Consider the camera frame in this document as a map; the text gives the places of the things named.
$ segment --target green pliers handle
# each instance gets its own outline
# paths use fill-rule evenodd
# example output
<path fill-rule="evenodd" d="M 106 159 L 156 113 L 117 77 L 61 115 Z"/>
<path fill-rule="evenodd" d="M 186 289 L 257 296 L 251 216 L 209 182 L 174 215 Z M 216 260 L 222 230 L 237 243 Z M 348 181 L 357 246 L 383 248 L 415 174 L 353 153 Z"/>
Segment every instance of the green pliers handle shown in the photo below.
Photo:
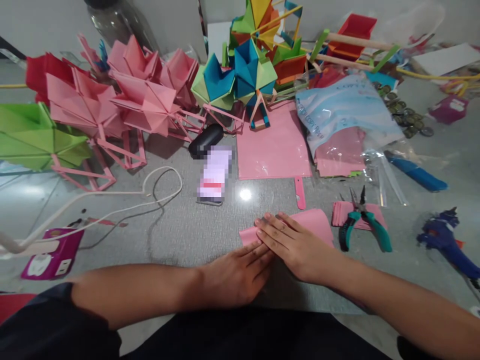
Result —
<path fill-rule="evenodd" d="M 350 249 L 350 234 L 352 229 L 358 220 L 362 217 L 362 214 L 358 211 L 352 211 L 348 213 L 348 219 L 345 221 L 340 229 L 340 248 L 343 252 L 347 252 Z"/>
<path fill-rule="evenodd" d="M 371 227 L 373 228 L 373 231 L 376 234 L 376 237 L 378 241 L 380 242 L 380 246 L 383 251 L 386 253 L 391 253 L 392 252 L 392 243 L 390 242 L 390 236 L 387 230 L 382 226 L 381 223 L 375 219 L 375 215 L 372 212 L 365 212 L 363 214 L 363 219 L 368 222 Z"/>

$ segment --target water bottle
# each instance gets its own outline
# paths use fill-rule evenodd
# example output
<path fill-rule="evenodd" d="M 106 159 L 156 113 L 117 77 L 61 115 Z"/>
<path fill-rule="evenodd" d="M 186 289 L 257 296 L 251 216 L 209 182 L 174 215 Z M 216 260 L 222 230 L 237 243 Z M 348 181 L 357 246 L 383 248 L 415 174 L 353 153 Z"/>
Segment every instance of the water bottle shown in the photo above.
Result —
<path fill-rule="evenodd" d="M 128 0 L 84 0 L 93 26 L 106 43 L 115 40 L 127 44 L 135 35 L 140 47 L 152 52 L 159 49 L 146 19 Z"/>

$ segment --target charging cable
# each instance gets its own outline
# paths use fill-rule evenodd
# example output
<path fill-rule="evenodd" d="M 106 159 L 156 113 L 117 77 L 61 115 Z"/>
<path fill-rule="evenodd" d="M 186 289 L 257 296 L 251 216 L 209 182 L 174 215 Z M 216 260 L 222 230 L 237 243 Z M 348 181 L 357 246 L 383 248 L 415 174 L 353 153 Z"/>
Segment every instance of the charging cable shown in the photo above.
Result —
<path fill-rule="evenodd" d="M 64 235 L 56 236 L 56 237 L 51 237 L 49 239 L 41 239 L 42 235 L 44 234 L 45 230 L 50 226 L 51 223 L 53 223 L 60 215 L 62 215 L 72 204 L 76 203 L 78 200 L 86 198 L 86 197 L 92 197 L 92 196 L 120 196 L 120 195 L 146 195 L 149 196 L 151 194 L 148 194 L 145 187 L 147 185 L 147 181 L 149 178 L 156 172 L 167 169 L 167 170 L 173 170 L 176 175 L 178 176 L 178 180 L 180 182 L 180 186 L 178 190 L 176 190 L 174 193 L 160 199 L 157 201 L 152 201 L 152 202 L 146 202 L 146 203 L 141 203 L 139 205 L 123 208 L 120 210 L 112 211 L 111 213 L 105 215 L 104 217 L 89 223 L 86 226 L 83 226 L 81 228 L 78 228 L 74 231 L 71 231 L 69 233 L 66 233 Z M 0 232 L 0 256 L 2 255 L 7 255 L 8 253 L 12 254 L 21 254 L 27 248 L 32 245 L 35 242 L 50 242 L 50 241 L 55 241 L 58 239 L 62 239 L 65 237 L 68 237 L 70 235 L 73 235 L 75 233 L 81 232 L 85 229 L 88 229 L 89 227 L 98 224 L 102 220 L 105 220 L 106 218 L 118 214 L 118 213 L 123 213 L 129 210 L 137 209 L 140 207 L 144 206 L 149 206 L 149 205 L 155 205 L 159 204 L 165 200 L 171 199 L 175 197 L 180 191 L 182 191 L 183 187 L 183 182 L 182 182 L 182 177 L 180 176 L 179 172 L 177 169 L 171 167 L 171 166 L 162 166 L 159 167 L 152 172 L 150 172 L 146 177 L 145 180 L 143 181 L 143 185 L 141 187 L 141 191 L 132 191 L 132 192 L 119 192 L 119 191 L 109 191 L 109 192 L 102 192 L 102 191 L 97 191 L 97 192 L 86 192 L 83 194 L 80 194 L 78 196 L 75 196 L 72 200 L 67 202 L 64 206 L 62 206 L 55 214 L 53 214 L 47 221 L 45 221 L 41 226 L 39 226 L 34 232 L 32 232 L 25 240 L 14 240 L 10 236 L 4 234 L 3 232 Z"/>

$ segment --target blue tool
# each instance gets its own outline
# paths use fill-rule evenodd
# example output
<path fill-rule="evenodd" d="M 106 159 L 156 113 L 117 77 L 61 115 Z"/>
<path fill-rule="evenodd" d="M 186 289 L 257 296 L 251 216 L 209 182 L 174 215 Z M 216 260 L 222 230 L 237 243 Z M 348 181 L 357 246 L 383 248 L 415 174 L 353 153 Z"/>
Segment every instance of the blue tool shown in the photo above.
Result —
<path fill-rule="evenodd" d="M 110 70 L 110 65 L 107 63 L 109 56 L 107 54 L 107 49 L 105 48 L 105 43 L 102 39 L 100 40 L 98 47 L 100 49 L 100 61 L 96 61 L 95 65 L 98 66 L 98 69 L 101 73 L 104 73 Z"/>
<path fill-rule="evenodd" d="M 392 244 L 390 243 L 390 236 L 387 230 L 375 219 L 372 212 L 368 212 L 365 206 L 365 186 L 361 191 L 360 203 L 357 200 L 357 194 L 350 188 L 351 202 L 353 203 L 354 211 L 348 213 L 348 219 L 340 229 L 340 248 L 343 252 L 350 249 L 350 234 L 360 218 L 369 223 L 373 228 L 375 235 L 380 242 L 380 247 L 386 253 L 392 252 Z"/>
<path fill-rule="evenodd" d="M 428 191 L 436 193 L 449 188 L 447 183 L 437 179 L 435 176 L 419 167 L 416 163 L 403 158 L 401 155 L 394 154 L 391 151 L 385 151 L 384 154 L 390 163 L 395 165 Z"/>
<path fill-rule="evenodd" d="M 478 285 L 480 268 L 460 250 L 454 238 L 454 228 L 458 224 L 460 222 L 457 208 L 454 207 L 428 220 L 423 227 L 424 233 L 418 235 L 416 239 L 420 243 L 426 243 L 429 249 L 438 249 L 450 263 L 470 279 L 473 286 L 480 290 Z"/>

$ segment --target pliers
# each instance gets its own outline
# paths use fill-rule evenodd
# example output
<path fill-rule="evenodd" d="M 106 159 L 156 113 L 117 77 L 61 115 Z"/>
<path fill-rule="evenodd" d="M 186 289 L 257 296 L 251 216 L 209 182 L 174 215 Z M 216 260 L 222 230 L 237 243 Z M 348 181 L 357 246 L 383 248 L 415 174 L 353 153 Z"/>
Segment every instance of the pliers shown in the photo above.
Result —
<path fill-rule="evenodd" d="M 365 206 L 365 186 L 361 191 L 360 203 L 357 200 L 357 194 L 350 188 L 351 202 L 353 203 L 354 211 L 348 213 L 348 219 L 340 229 L 340 248 L 343 252 L 347 252 L 350 249 L 350 234 L 352 229 L 360 218 L 369 223 L 373 228 L 380 247 L 386 253 L 392 252 L 392 244 L 390 243 L 390 236 L 387 230 L 380 224 L 372 212 L 368 212 Z"/>

